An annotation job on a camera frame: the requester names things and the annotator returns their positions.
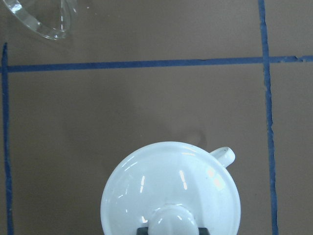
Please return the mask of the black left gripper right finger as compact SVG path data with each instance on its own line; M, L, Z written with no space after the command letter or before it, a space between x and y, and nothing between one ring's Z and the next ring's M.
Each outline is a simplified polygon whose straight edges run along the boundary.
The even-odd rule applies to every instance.
M209 230L207 228L198 228L199 235L209 235Z

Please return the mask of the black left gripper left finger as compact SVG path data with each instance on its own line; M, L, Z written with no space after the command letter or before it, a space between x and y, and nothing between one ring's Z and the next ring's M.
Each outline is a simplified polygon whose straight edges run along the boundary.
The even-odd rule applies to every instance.
M140 227L136 230L136 235L148 235L148 227Z

